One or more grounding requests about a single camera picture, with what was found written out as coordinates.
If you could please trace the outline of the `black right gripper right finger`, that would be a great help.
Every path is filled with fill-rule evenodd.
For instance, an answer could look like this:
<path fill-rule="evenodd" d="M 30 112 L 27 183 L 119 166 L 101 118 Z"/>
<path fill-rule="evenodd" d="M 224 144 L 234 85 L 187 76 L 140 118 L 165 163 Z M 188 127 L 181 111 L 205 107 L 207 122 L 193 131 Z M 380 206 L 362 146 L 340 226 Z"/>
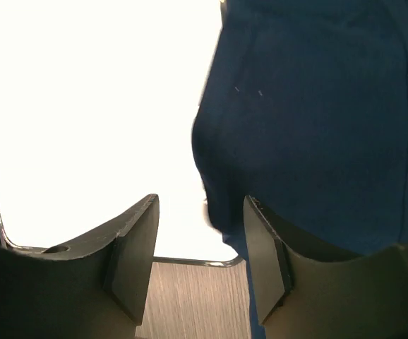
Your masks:
<path fill-rule="evenodd" d="M 244 201 L 258 321 L 269 338 L 408 338 L 408 244 L 341 249 Z"/>

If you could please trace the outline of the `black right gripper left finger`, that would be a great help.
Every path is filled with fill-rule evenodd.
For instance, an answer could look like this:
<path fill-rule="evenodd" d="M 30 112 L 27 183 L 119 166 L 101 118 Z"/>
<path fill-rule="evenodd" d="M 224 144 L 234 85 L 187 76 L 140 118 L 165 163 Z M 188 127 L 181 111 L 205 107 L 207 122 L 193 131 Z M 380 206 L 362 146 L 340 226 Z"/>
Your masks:
<path fill-rule="evenodd" d="M 41 253 L 0 247 L 0 338 L 133 338 L 159 217 L 159 198 L 150 194 Z"/>

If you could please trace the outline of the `navy blue t-shirt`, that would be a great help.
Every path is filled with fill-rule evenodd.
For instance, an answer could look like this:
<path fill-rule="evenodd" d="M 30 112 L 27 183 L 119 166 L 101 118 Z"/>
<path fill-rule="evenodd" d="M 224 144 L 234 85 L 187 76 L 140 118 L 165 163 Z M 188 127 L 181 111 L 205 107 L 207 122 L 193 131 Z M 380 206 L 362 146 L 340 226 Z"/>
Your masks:
<path fill-rule="evenodd" d="M 358 254 L 408 242 L 408 1 L 228 1 L 192 130 L 211 225 L 252 196 Z"/>

